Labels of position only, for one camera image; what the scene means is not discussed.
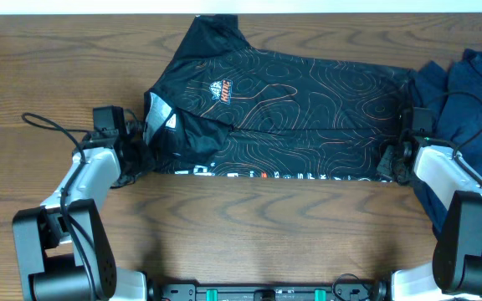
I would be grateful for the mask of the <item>black orange patterned jersey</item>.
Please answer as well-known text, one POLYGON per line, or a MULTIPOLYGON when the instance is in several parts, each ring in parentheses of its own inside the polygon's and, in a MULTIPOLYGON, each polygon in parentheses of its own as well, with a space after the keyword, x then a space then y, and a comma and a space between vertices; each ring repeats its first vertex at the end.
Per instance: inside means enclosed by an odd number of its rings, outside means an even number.
POLYGON ((412 100, 409 69, 253 47, 234 15, 193 19, 145 92, 156 170, 375 181, 412 100))

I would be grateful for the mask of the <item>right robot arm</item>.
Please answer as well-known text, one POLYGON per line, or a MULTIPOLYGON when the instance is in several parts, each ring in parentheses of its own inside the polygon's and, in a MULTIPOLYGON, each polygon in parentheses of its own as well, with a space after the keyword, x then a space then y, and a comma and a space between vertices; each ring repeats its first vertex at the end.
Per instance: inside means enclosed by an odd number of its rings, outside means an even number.
POLYGON ((455 144, 433 137, 431 110, 412 107, 377 168, 385 177, 424 184, 446 211, 431 263, 398 270, 372 288, 374 300, 482 300, 482 177, 455 144))

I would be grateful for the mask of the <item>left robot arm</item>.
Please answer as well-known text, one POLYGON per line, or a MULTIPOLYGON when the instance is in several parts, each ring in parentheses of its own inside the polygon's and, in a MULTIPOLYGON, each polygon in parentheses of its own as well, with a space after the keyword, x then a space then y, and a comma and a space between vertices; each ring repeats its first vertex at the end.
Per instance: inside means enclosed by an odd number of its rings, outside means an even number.
POLYGON ((74 142, 71 167, 53 194, 13 217, 23 299, 151 300, 145 273, 117 267, 100 217, 109 191, 138 176, 138 121, 126 120, 118 106, 95 108, 92 130, 76 140, 73 129, 41 115, 26 112, 22 119, 74 142))

